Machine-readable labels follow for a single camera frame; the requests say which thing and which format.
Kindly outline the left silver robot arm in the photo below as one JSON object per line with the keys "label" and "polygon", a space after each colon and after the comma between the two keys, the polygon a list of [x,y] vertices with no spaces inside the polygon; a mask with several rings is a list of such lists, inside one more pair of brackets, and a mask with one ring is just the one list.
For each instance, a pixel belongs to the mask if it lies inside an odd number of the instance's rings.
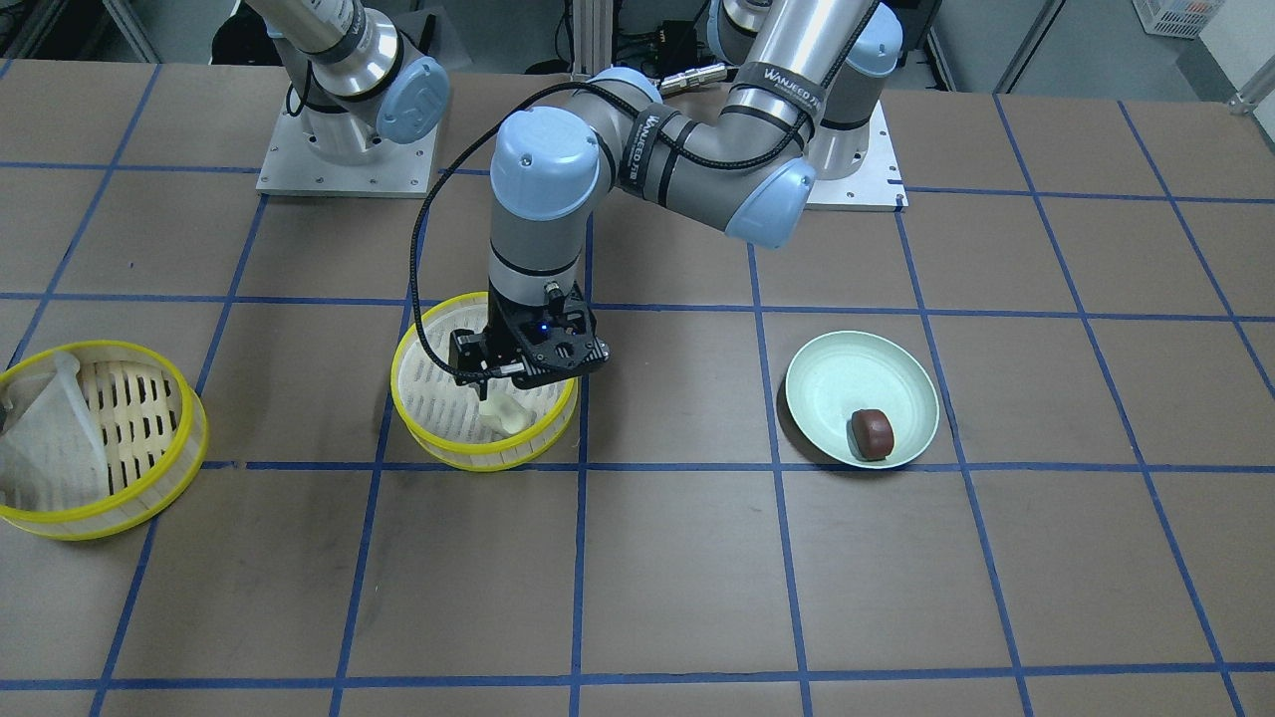
{"label": "left silver robot arm", "polygon": [[501,125],[483,330],[454,330],[442,371],[484,390],[593,373],[609,346],[578,283],[586,225],[620,189],[762,248],[783,246],[817,182],[856,174],[904,43],[878,1],[710,1],[713,54],[736,77],[714,122],[666,105],[641,71],[564,83],[561,108],[529,97]]}

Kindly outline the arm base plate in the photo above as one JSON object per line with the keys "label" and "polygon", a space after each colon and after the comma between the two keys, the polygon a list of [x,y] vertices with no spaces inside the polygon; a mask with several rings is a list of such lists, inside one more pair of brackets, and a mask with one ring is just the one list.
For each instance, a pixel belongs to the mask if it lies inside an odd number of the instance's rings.
{"label": "arm base plate", "polygon": [[807,159],[817,168],[810,211],[901,212],[909,205],[881,102],[861,128],[820,128]]}
{"label": "arm base plate", "polygon": [[277,117],[256,190],[269,196],[423,198],[440,130],[399,144],[351,114]]}

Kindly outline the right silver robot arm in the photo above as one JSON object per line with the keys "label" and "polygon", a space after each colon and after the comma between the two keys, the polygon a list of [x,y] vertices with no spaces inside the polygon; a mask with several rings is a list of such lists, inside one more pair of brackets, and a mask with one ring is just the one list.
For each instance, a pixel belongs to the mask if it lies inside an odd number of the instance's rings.
{"label": "right silver robot arm", "polygon": [[442,120],[450,82],[386,13],[360,1],[250,1],[289,77],[283,115],[333,163],[423,140]]}

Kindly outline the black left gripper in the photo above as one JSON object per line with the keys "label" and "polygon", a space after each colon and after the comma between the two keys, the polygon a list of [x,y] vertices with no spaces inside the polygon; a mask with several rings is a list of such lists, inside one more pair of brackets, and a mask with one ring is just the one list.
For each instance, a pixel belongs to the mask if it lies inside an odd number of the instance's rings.
{"label": "black left gripper", "polygon": [[595,333],[594,313],[578,283],[562,291],[551,283],[539,305],[524,305],[488,292],[483,330],[453,330],[450,373],[455,384],[510,379],[533,389],[601,370],[609,344]]}

